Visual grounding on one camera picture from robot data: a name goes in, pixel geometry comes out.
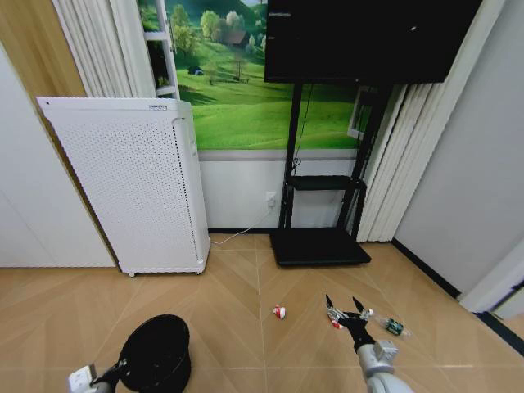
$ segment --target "television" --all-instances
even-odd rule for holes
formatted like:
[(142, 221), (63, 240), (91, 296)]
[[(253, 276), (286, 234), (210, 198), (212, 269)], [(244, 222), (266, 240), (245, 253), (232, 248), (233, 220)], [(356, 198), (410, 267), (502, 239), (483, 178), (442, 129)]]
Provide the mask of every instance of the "television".
[(481, 0), (268, 0), (266, 82), (442, 82)]

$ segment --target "tv stand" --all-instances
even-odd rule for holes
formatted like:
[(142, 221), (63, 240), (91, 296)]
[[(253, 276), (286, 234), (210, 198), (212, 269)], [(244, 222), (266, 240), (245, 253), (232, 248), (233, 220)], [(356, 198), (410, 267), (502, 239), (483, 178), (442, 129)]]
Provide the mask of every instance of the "tv stand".
[[(291, 103), (286, 168), (278, 229), (270, 239), (277, 263), (281, 266), (325, 266), (368, 263), (371, 258), (357, 243), (360, 218), (364, 208), (366, 185), (361, 179), (374, 139), (391, 94), (391, 86), (381, 86), (375, 93), (365, 93), (361, 100), (372, 106), (366, 132), (357, 152), (351, 176), (294, 176), (296, 133), (298, 129), (302, 82), (295, 83)], [(344, 190), (342, 207), (335, 228), (292, 228), (293, 198), (297, 191)], [(351, 204), (358, 194), (351, 232), (346, 231)]]

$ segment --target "wooden wall panel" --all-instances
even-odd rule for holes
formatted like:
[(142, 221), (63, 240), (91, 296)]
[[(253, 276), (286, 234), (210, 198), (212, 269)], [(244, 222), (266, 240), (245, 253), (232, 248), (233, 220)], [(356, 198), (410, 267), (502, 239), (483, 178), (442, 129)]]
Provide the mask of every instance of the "wooden wall panel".
[(31, 99), (85, 97), (52, 0), (0, 0), (0, 40)]

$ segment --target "small bottle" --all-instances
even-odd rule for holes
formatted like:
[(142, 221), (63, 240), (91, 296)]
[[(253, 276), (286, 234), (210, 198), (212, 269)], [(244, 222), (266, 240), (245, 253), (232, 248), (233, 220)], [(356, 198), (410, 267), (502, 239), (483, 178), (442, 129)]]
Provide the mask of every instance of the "small bottle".
[(411, 337), (411, 331), (406, 329), (402, 323), (396, 322), (393, 318), (382, 317), (381, 315), (374, 314), (373, 319), (389, 333), (404, 338)]

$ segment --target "perforated panel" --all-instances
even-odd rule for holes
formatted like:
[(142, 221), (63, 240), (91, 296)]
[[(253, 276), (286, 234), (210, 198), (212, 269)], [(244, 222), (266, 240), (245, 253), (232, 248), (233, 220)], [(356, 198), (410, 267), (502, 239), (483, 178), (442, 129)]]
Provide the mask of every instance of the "perforated panel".
[(160, 111), (48, 111), (125, 272), (201, 271), (184, 127)]

